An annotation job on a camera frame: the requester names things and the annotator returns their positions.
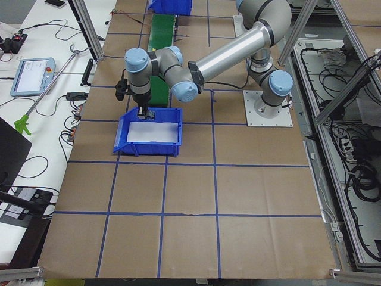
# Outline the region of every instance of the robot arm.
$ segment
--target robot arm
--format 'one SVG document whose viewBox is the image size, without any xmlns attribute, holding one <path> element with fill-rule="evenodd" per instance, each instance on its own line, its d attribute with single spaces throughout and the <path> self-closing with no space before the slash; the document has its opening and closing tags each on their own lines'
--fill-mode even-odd
<svg viewBox="0 0 381 286">
<path fill-rule="evenodd" d="M 170 87 L 171 93 L 181 102 L 192 101 L 197 94 L 201 93 L 205 82 L 248 57 L 250 57 L 248 72 L 260 86 L 264 82 L 264 73 L 267 74 L 265 79 L 271 78 L 269 75 L 276 69 L 272 65 L 269 49 L 280 41 L 290 26 L 291 9 L 288 2 L 286 0 L 236 0 L 236 6 L 243 16 L 243 25 L 247 32 L 206 57 L 196 62 L 190 61 L 187 68 L 182 67 L 182 55 L 175 46 L 154 52 L 137 48 L 126 52 L 126 70 L 130 85 L 126 87 L 129 91 L 125 94 L 133 96 L 142 117 L 146 117 L 148 101 L 151 99 L 150 76 L 161 75 Z M 270 93 L 276 94 L 278 91 L 270 91 Z"/>
</svg>

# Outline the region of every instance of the blue bin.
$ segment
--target blue bin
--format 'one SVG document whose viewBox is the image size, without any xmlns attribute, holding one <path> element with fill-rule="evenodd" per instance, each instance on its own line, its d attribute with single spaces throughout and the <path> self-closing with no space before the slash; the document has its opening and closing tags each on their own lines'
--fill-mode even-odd
<svg viewBox="0 0 381 286">
<path fill-rule="evenodd" d="M 192 0 L 151 0 L 149 9 L 157 14 L 189 16 L 192 11 Z"/>
<path fill-rule="evenodd" d="M 122 115 L 119 120 L 118 131 L 115 138 L 114 152 L 122 151 L 126 154 L 139 155 L 179 155 L 182 143 L 182 121 L 181 108 L 150 108 L 155 112 L 153 119 L 142 120 L 138 118 L 138 108 L 130 110 Z M 130 122 L 155 122 L 155 123 L 177 123 L 177 142 L 127 142 Z"/>
</svg>

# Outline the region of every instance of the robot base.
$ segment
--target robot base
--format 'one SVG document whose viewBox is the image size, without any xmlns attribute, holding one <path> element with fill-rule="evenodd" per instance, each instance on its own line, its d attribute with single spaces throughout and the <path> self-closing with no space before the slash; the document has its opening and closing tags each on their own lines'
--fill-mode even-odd
<svg viewBox="0 0 381 286">
<path fill-rule="evenodd" d="M 290 110 L 282 108 L 275 118 L 264 118 L 254 110 L 254 103 L 260 99 L 262 91 L 243 91 L 243 99 L 245 102 L 246 119 L 248 126 L 256 127 L 292 127 Z"/>
</svg>

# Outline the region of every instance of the green board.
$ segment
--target green board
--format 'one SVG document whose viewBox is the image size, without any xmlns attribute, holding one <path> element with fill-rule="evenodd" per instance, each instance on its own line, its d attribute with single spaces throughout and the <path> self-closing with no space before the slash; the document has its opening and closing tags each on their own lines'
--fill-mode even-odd
<svg viewBox="0 0 381 286">
<path fill-rule="evenodd" d="M 148 51 L 172 46 L 173 44 L 174 15 L 155 14 L 152 19 L 151 34 L 149 36 Z M 158 77 L 151 77 L 152 99 L 150 106 L 168 106 L 169 87 Z"/>
</svg>

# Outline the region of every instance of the power adapter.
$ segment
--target power adapter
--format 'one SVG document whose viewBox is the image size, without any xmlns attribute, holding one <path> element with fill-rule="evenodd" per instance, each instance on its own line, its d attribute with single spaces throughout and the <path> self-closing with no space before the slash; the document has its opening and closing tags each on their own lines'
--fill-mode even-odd
<svg viewBox="0 0 381 286">
<path fill-rule="evenodd" d="M 66 93 L 66 100 L 67 101 L 86 100 L 88 95 L 89 94 L 84 92 L 84 91 L 80 91 L 80 92 L 68 92 L 68 93 Z"/>
</svg>

